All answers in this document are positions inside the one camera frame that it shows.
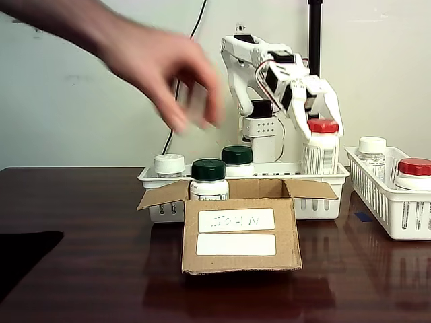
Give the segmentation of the bare person hand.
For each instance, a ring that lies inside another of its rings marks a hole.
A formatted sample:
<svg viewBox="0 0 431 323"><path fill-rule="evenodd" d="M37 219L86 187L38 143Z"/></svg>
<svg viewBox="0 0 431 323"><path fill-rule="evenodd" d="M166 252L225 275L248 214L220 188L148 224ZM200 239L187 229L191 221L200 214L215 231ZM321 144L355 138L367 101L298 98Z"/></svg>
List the bare person hand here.
<svg viewBox="0 0 431 323"><path fill-rule="evenodd" d="M144 26L106 11L100 18L103 35L98 40L98 56L122 80L143 92L155 105L161 119L177 133L188 123L185 108L176 102L171 83L177 79L193 89L207 92L201 125L220 125L224 108L218 76L190 38Z"/></svg>

